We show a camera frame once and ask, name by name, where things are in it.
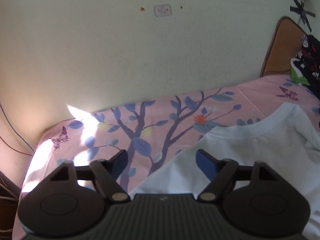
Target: white t-shirt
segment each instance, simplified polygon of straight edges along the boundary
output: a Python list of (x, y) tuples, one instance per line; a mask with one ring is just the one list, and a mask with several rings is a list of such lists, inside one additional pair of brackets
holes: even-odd
[(303, 234), (320, 239), (320, 136), (299, 106), (283, 103), (258, 123), (213, 128), (151, 174), (130, 196), (193, 193), (197, 197), (210, 182), (196, 164), (198, 149), (240, 165), (267, 163), (308, 200), (312, 215)]

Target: ribbed plastic surface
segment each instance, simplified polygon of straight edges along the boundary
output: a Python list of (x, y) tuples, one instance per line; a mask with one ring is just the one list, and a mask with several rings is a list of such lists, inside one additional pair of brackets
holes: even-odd
[[(25, 240), (44, 239), (26, 236)], [(127, 204), (113, 205), (91, 230), (66, 239), (79, 240), (261, 240), (240, 232), (212, 204), (193, 195), (136, 195)], [(303, 240), (291, 236), (283, 240)]]

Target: bed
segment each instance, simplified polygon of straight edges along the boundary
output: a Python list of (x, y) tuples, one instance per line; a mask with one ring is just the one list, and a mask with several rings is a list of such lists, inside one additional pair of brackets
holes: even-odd
[[(277, 41), (282, 39), (274, 38), (272, 43)], [(266, 75), (231, 87), (129, 103), (92, 114), (70, 108), (75, 119), (57, 124), (42, 136), (20, 197), (66, 160), (83, 166), (92, 160), (110, 159), (120, 149), (128, 151), (129, 163), (117, 182), (129, 193), (215, 126), (259, 122), (283, 102), (298, 104), (320, 131), (319, 100), (283, 74)], [(87, 181), (78, 183), (92, 187)], [(16, 217), (13, 239), (24, 235)]]

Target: dark patterned cloth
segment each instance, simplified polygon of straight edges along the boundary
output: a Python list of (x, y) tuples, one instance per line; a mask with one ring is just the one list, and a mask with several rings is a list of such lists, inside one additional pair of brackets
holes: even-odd
[(303, 35), (296, 57), (300, 61), (296, 61), (295, 66), (310, 83), (308, 88), (320, 100), (320, 42), (312, 35)]

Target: white wall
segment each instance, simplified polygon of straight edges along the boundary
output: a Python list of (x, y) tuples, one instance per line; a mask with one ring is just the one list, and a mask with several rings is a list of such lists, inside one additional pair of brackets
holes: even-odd
[[(0, 114), (0, 116), (0, 136), (3, 140), (20, 152), (33, 154), (30, 149), (26, 149), (24, 145), (19, 143), (11, 133), (11, 129), (2, 121), (2, 114)], [(0, 171), (18, 187), (22, 187), (31, 158), (31, 156), (15, 152), (0, 140)]]
[[(156, 18), (153, 6), (166, 3), (172, 16)], [(67, 104), (92, 112), (251, 80), (259, 76), (278, 19), (297, 18), (290, 5), (0, 0), (0, 100), (35, 146), (44, 129), (72, 118)], [(310, 22), (319, 37), (319, 21)]]

